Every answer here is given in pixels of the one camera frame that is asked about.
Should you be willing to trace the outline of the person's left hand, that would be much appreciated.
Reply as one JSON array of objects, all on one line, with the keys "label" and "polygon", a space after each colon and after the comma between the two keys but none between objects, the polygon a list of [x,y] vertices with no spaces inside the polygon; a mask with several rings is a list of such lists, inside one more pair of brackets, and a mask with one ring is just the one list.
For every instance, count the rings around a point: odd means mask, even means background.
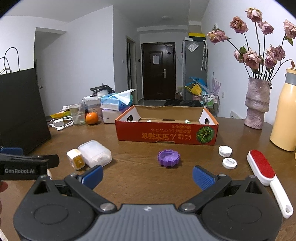
[{"label": "person's left hand", "polygon": [[[4,181],[0,182],[0,193],[3,193],[4,191],[6,191],[8,188],[8,184]],[[2,213],[2,203],[0,201],[0,214]]]}]

